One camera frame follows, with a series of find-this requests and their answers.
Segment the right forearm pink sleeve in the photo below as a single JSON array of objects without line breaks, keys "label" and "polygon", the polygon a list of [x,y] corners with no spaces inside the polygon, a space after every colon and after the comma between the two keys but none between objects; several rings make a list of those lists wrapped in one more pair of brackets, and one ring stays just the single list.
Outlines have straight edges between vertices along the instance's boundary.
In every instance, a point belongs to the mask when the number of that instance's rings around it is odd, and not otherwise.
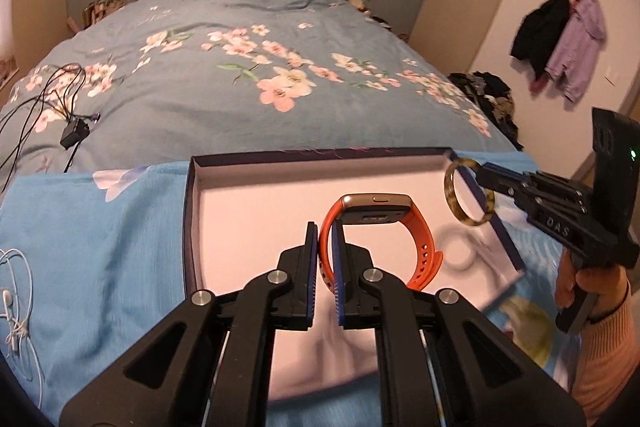
[{"label": "right forearm pink sleeve", "polygon": [[570,394],[588,426],[639,424],[639,341],[627,279],[601,296],[601,308],[580,333],[582,351]]}]

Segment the right hand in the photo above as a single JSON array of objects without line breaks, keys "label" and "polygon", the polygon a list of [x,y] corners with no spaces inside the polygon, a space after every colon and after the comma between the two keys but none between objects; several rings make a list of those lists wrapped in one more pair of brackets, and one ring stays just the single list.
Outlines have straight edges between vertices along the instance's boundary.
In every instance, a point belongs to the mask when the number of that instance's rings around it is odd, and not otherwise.
[{"label": "right hand", "polygon": [[556,277],[554,300],[560,309],[568,308],[574,301],[577,289],[596,294],[596,302],[589,313],[590,319],[607,317],[626,300],[629,282],[627,272],[621,265],[605,268],[577,270],[570,252],[564,249]]}]

